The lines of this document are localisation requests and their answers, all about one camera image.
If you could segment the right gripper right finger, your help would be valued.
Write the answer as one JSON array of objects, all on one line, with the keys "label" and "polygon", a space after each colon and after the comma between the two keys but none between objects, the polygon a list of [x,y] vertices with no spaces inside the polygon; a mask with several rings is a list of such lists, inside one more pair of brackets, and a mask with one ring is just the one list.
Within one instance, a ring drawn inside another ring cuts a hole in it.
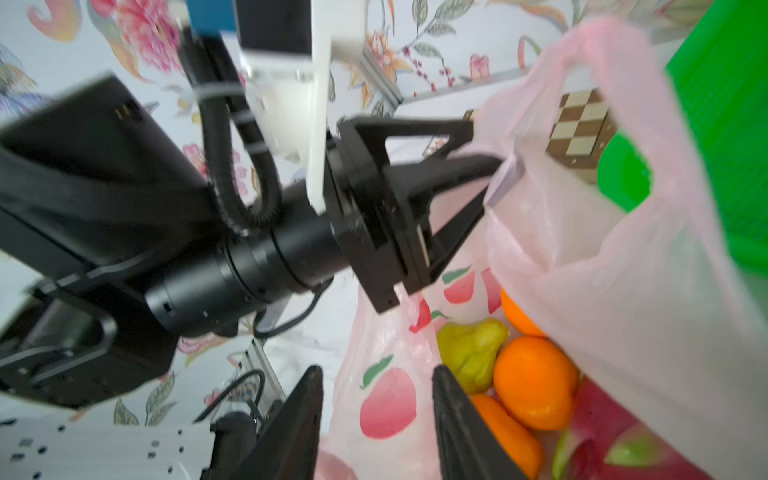
[{"label": "right gripper right finger", "polygon": [[448,367],[432,374],[435,431],[444,479],[523,479]]}]

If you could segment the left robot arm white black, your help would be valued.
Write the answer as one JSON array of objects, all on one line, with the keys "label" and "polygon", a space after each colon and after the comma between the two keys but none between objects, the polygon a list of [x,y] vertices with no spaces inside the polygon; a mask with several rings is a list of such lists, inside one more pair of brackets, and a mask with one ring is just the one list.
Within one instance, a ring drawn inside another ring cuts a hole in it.
[{"label": "left robot arm white black", "polygon": [[[471,199],[441,228],[433,199],[496,172],[490,155],[448,158],[466,120],[358,117],[326,147],[326,210],[303,183],[277,218],[238,235],[201,175],[122,82],[106,76],[1,133],[1,247],[40,275],[1,335],[1,390],[81,409],[164,375],[182,337],[234,333],[285,298],[321,295],[352,269],[378,312],[395,287],[435,283],[484,207]],[[393,165],[392,136],[448,137],[427,159]]]}]

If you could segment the pink plastic bag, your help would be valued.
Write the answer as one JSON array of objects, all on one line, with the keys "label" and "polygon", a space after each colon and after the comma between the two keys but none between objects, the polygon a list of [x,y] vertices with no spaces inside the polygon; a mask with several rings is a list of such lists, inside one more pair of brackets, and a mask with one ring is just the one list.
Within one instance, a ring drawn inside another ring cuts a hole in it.
[{"label": "pink plastic bag", "polygon": [[[630,212],[546,153],[576,64],[651,165],[651,193]],[[472,140],[445,160],[474,154],[501,165],[464,258],[688,461],[716,479],[765,478],[767,323],[646,34],[607,15],[570,30],[475,113]]]}]

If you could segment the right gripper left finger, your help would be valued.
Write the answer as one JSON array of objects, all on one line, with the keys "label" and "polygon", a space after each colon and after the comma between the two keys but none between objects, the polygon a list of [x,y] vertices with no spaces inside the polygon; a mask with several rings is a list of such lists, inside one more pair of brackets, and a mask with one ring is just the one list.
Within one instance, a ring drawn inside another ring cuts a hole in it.
[{"label": "right gripper left finger", "polygon": [[233,479],[312,480],[319,451],[323,372],[309,367]]}]

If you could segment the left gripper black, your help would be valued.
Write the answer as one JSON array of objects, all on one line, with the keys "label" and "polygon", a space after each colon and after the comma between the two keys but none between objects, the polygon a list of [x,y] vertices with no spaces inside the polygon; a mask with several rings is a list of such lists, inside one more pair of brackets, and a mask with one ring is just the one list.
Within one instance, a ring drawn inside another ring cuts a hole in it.
[{"label": "left gripper black", "polygon": [[376,312],[399,305],[397,284],[413,292],[438,280],[482,218],[484,182],[499,158],[423,161],[472,137],[472,121],[461,118],[355,117],[327,143],[326,209]]}]

